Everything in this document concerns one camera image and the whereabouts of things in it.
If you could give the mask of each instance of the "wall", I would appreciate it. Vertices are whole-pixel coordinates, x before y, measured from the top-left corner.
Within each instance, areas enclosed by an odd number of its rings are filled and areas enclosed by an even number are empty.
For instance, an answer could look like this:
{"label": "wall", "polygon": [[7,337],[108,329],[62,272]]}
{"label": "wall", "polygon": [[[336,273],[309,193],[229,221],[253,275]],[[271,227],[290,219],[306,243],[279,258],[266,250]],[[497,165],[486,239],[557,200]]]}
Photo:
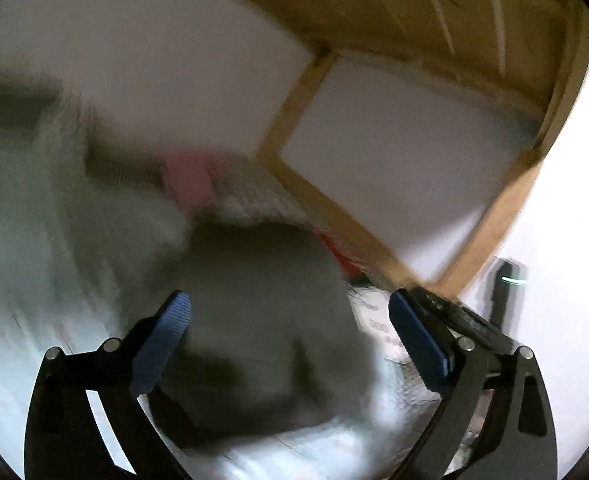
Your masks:
{"label": "wall", "polygon": [[531,142],[499,112],[342,59],[283,158],[431,280]]}
{"label": "wall", "polygon": [[0,76],[80,94],[130,147],[194,140],[251,153],[310,59],[235,0],[0,4]]}
{"label": "wall", "polygon": [[[507,328],[537,355],[564,475],[589,444],[589,70],[498,255],[527,267],[529,284]],[[463,296],[479,312],[490,270]]]}

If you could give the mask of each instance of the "wooden bed frame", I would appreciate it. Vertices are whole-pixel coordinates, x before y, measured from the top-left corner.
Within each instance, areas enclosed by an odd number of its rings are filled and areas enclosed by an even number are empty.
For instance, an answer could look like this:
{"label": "wooden bed frame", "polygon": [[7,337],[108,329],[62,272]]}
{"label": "wooden bed frame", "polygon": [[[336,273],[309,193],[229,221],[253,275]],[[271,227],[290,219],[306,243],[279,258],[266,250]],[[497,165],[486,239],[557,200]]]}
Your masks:
{"label": "wooden bed frame", "polygon": [[280,152],[334,62],[346,51],[378,54],[473,89],[540,123],[532,147],[439,279],[458,296],[495,253],[527,199],[577,98],[589,65],[589,11],[581,0],[245,0],[315,54],[257,151],[295,197],[318,211],[391,286],[418,278],[344,209],[289,168]]}

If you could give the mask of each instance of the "pink cloth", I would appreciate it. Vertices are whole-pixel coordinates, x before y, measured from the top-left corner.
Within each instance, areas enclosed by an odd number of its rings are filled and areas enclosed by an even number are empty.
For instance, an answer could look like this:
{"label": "pink cloth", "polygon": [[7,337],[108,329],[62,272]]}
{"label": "pink cloth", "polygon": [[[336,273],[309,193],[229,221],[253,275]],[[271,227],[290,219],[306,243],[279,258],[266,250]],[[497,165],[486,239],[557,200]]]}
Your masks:
{"label": "pink cloth", "polygon": [[216,196],[214,180],[225,175],[229,158],[205,150],[165,156],[162,174],[166,196],[191,217],[202,213]]}

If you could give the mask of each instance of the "metal pin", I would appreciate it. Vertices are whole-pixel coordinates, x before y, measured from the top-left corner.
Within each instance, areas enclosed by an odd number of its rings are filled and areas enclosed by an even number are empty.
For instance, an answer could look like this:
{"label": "metal pin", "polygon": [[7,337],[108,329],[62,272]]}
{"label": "metal pin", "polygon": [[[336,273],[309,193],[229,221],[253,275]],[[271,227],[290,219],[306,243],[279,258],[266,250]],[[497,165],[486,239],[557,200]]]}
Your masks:
{"label": "metal pin", "polygon": [[103,343],[103,350],[106,352],[114,352],[121,346],[121,340],[116,337],[111,337]]}
{"label": "metal pin", "polygon": [[532,359],[534,357],[534,352],[527,346],[520,347],[519,354],[521,354],[521,357],[524,359]]}
{"label": "metal pin", "polygon": [[461,350],[464,350],[466,352],[472,352],[476,347],[474,341],[472,341],[472,339],[466,336],[458,338],[456,340],[456,344],[459,346]]}
{"label": "metal pin", "polygon": [[49,348],[46,352],[46,359],[48,359],[49,361],[52,361],[54,359],[56,359],[57,357],[59,357],[59,354],[61,353],[61,349],[58,346],[53,346],[52,348]]}

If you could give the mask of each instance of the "blue gripper pad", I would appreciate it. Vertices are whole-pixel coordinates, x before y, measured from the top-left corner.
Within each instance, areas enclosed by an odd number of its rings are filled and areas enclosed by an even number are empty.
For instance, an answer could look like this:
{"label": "blue gripper pad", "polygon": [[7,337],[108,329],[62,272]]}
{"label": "blue gripper pad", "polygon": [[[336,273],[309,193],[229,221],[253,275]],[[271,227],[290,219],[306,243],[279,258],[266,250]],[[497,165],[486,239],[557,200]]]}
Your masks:
{"label": "blue gripper pad", "polygon": [[148,394],[190,325],[190,297],[175,290],[156,319],[155,327],[132,360],[130,393]]}
{"label": "blue gripper pad", "polygon": [[400,291],[396,291],[389,298],[388,312],[389,320],[399,334],[425,386],[433,392],[441,393],[450,373],[448,356]]}

